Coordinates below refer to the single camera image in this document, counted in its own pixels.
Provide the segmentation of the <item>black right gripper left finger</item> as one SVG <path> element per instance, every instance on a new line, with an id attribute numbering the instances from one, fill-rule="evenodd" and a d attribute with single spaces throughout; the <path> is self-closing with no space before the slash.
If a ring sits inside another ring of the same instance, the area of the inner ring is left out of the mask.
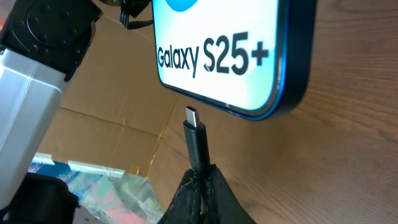
<path id="1" fill-rule="evenodd" d="M 193 169 L 188 169 L 180 181 L 174 197 L 158 224 L 200 224 L 200 183 Z"/>

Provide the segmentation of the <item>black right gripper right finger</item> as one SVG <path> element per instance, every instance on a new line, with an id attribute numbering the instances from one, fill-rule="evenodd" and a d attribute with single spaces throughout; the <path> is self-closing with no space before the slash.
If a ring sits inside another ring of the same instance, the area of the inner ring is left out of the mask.
<path id="1" fill-rule="evenodd" d="M 205 223 L 256 224 L 243 209 L 215 164 L 210 166 L 210 171 L 205 177 L 202 197 L 205 206 Z"/>

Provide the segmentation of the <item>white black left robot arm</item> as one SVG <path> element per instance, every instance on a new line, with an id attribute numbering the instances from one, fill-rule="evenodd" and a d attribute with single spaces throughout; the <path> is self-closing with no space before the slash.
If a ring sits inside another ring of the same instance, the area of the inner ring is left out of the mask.
<path id="1" fill-rule="evenodd" d="M 96 31 L 92 1 L 1 2 L 1 222 L 109 223 L 29 166 Z"/>

